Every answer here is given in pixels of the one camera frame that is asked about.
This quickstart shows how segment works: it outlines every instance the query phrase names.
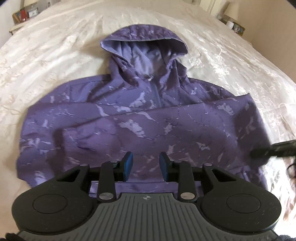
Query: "hood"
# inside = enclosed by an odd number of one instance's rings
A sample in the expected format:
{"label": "hood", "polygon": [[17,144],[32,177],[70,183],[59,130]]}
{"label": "hood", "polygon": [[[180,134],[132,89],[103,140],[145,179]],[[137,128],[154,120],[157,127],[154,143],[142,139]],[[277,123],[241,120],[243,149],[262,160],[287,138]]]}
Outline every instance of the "hood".
{"label": "hood", "polygon": [[177,57],[188,53],[186,44],[172,31],[137,24],[124,27],[101,41],[101,47],[112,53],[121,69],[132,68],[137,76],[161,76]]}

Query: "wall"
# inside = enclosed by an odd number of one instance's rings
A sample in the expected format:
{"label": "wall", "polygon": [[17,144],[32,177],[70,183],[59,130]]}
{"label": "wall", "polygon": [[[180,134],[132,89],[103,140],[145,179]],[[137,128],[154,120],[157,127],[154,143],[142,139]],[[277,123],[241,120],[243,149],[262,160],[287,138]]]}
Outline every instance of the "wall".
{"label": "wall", "polygon": [[11,37],[10,28],[14,25],[12,14],[21,9],[21,0],[7,0],[0,6],[0,47]]}
{"label": "wall", "polygon": [[296,9],[287,0],[274,0],[252,43],[296,82]]}
{"label": "wall", "polygon": [[[221,13],[226,10],[229,2],[227,0],[222,1],[220,6]],[[272,8],[274,0],[236,0],[236,2],[239,2],[237,22],[246,29],[242,37],[252,42],[262,21]]]}

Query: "red object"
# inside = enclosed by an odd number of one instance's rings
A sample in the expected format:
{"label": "red object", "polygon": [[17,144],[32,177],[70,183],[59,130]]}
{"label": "red object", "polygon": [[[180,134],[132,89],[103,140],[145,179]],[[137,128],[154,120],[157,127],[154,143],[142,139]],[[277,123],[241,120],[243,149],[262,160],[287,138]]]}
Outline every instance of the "red object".
{"label": "red object", "polygon": [[20,18],[22,22],[27,20],[27,13],[24,8],[20,11]]}

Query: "bedspread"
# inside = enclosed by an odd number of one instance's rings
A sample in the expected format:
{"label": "bedspread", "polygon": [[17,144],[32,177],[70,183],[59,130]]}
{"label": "bedspread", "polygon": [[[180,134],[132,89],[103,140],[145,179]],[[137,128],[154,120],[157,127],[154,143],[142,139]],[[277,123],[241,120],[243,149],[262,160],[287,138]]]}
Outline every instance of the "bedspread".
{"label": "bedspread", "polygon": [[[100,40],[131,24],[155,24],[176,33],[189,54],[179,61],[188,76],[222,86],[236,96],[250,93],[271,142],[296,134],[296,84],[241,37],[198,6],[183,1],[72,0],[31,20],[0,49],[0,236],[16,232],[10,208],[28,189],[16,178],[15,160],[29,106],[72,79],[108,73]],[[283,211],[275,229],[296,237],[290,159],[271,158],[260,169]],[[42,174],[35,173],[42,180]]]}

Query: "black cable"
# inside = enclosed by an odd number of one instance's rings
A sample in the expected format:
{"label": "black cable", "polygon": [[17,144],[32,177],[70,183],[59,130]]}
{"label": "black cable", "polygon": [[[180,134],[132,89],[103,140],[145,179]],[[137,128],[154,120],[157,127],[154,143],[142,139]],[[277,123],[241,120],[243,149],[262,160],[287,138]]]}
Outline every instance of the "black cable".
{"label": "black cable", "polygon": [[26,241],[26,240],[22,239],[21,237],[17,236],[16,234],[7,233],[5,235],[5,239],[0,238],[0,241]]}

